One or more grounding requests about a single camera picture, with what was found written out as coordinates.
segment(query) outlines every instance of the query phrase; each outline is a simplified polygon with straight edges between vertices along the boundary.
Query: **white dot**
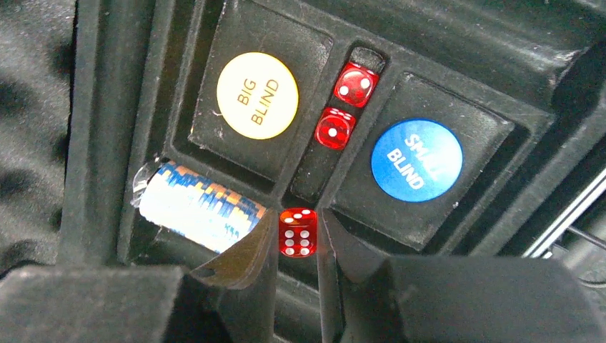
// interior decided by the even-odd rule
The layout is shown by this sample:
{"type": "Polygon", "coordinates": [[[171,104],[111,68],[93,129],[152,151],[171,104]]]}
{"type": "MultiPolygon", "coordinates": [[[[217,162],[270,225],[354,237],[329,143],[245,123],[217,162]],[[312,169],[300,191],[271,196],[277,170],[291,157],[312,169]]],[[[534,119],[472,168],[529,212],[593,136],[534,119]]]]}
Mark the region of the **white dot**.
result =
{"type": "Polygon", "coordinates": [[[366,88],[370,87],[370,80],[369,80],[369,79],[366,79],[366,78],[363,78],[363,79],[360,81],[360,86],[361,86],[363,89],[366,89],[366,88]]]}

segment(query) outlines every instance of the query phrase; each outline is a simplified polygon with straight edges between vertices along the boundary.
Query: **yellow button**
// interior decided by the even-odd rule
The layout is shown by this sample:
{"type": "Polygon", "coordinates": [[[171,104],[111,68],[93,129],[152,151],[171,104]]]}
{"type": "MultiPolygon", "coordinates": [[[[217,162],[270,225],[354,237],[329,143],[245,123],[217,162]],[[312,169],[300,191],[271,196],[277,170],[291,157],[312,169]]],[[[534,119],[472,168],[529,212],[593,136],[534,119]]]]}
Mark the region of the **yellow button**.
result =
{"type": "Polygon", "coordinates": [[[268,139],[292,122],[299,90],[278,59],[249,52],[232,59],[217,82],[217,102],[225,121],[242,136],[268,139]]]}

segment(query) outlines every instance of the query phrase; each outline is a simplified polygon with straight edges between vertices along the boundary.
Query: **blue button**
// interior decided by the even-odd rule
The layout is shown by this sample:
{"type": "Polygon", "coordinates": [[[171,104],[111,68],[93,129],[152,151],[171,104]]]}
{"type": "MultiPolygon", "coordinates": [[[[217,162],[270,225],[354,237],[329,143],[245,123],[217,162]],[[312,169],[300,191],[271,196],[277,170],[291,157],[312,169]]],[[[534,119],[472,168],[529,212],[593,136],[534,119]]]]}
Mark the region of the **blue button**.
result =
{"type": "Polygon", "coordinates": [[[444,194],[461,174],[457,137],[435,121],[411,119],[389,128],[372,152],[372,174],[381,189],[404,202],[444,194]]]}

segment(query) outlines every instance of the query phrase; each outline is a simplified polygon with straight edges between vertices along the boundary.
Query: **red die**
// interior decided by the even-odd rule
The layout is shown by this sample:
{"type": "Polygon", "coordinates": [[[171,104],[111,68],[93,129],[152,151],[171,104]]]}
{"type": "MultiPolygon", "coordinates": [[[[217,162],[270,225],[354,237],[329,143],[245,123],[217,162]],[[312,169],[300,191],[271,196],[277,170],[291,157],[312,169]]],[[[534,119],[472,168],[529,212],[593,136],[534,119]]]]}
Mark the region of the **red die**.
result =
{"type": "Polygon", "coordinates": [[[327,107],[316,126],[316,140],[330,149],[343,150],[355,125],[356,119],[351,114],[327,107]]]}
{"type": "Polygon", "coordinates": [[[280,214],[278,245],[288,257],[308,257],[316,252],[318,216],[311,209],[295,207],[280,214]]]}
{"type": "Polygon", "coordinates": [[[364,107],[378,81],[379,75],[373,71],[347,62],[334,85],[334,95],[352,106],[364,107]]]}

